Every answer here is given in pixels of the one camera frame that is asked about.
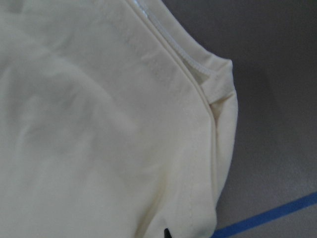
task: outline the cream-colored garment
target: cream-colored garment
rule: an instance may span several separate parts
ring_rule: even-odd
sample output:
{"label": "cream-colored garment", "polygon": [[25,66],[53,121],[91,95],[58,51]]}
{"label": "cream-colored garment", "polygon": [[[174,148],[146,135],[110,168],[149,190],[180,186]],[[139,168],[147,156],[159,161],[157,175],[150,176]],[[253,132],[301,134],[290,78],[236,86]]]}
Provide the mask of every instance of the cream-colored garment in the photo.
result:
{"label": "cream-colored garment", "polygon": [[0,237],[208,238],[236,119],[160,0],[2,0]]}

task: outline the blue line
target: blue line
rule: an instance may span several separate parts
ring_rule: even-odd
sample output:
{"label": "blue line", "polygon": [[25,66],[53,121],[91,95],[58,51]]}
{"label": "blue line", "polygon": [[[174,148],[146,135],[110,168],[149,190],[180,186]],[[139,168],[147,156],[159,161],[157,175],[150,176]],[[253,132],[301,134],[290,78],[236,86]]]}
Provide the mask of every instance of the blue line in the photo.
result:
{"label": "blue line", "polygon": [[250,217],[231,226],[216,230],[211,238],[226,238],[257,227],[277,218],[286,216],[305,207],[317,204],[317,192],[302,197],[285,205],[279,206],[254,217]]}

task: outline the dark gray floor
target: dark gray floor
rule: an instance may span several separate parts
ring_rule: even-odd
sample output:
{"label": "dark gray floor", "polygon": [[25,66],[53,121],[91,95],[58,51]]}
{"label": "dark gray floor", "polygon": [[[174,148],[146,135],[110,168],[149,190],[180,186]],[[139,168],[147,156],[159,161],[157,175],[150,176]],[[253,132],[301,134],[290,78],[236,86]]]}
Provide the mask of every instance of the dark gray floor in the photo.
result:
{"label": "dark gray floor", "polygon": [[[218,228],[317,191],[317,0],[164,0],[207,50],[233,60],[236,144]],[[237,238],[316,238],[312,206]]]}

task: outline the blue tape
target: blue tape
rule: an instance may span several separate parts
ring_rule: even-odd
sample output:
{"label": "blue tape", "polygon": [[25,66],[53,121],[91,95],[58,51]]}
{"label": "blue tape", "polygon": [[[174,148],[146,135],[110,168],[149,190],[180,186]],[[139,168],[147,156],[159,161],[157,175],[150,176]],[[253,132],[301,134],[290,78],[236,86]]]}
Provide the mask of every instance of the blue tape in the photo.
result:
{"label": "blue tape", "polygon": [[317,204],[317,192],[279,206],[254,217],[250,217],[231,226],[216,230],[211,238],[226,238],[257,227],[277,218],[286,216],[303,208]]}

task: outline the white fabric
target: white fabric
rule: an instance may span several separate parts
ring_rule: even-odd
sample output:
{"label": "white fabric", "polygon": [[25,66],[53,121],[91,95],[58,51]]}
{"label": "white fabric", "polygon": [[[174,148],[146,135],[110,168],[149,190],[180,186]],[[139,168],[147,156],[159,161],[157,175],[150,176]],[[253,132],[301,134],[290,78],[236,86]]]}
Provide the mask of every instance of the white fabric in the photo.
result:
{"label": "white fabric", "polygon": [[208,238],[236,119],[159,0],[0,1],[0,237]]}

